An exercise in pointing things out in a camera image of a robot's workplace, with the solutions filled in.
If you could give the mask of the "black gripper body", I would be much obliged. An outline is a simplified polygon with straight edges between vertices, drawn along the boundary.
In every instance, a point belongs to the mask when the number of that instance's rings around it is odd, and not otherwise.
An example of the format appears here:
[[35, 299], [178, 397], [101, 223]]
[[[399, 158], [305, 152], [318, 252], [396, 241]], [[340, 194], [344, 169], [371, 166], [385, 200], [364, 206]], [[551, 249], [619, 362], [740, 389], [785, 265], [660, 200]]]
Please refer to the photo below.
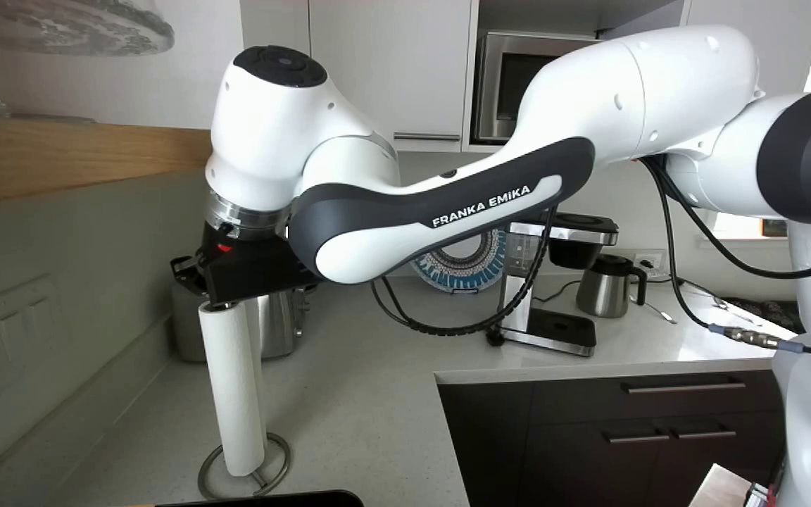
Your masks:
[[171, 276], [209, 301], [242, 301], [312, 283], [294, 248], [275, 232], [233, 238], [222, 228], [202, 228], [199, 248], [168, 262]]

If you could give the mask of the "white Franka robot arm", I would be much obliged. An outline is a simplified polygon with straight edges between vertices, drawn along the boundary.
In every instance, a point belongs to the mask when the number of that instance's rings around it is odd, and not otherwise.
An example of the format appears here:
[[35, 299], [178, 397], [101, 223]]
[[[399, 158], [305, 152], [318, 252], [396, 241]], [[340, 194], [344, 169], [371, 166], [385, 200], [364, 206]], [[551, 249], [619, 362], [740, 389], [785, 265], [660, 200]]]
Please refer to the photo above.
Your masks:
[[811, 93], [767, 94], [748, 38], [726, 24], [630, 34], [543, 65], [499, 152], [410, 185], [315, 59], [281, 44], [242, 49], [213, 110], [202, 244], [171, 262], [206, 299], [227, 466], [244, 475], [263, 462], [254, 344], [240, 325], [256, 294], [371, 282], [554, 207], [624, 161], [679, 203], [789, 223], [806, 334], [774, 346], [789, 446], [778, 504], [811, 507]]

